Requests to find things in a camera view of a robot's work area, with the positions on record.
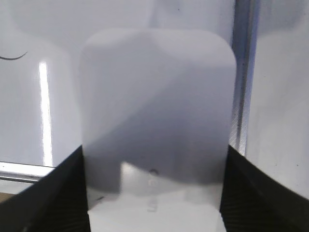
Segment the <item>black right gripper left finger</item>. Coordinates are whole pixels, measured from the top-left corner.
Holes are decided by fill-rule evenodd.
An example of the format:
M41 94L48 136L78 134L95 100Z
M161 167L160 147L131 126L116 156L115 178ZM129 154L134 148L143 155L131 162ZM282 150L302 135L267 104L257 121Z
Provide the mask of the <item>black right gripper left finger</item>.
M2 232L89 232L84 157L78 147L38 182L0 204Z

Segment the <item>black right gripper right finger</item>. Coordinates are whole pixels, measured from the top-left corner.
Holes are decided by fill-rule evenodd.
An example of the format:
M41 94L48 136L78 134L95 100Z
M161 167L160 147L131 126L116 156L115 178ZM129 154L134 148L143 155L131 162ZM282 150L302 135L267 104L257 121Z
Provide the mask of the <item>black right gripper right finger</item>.
M307 232L309 201L229 146L220 213L228 232Z

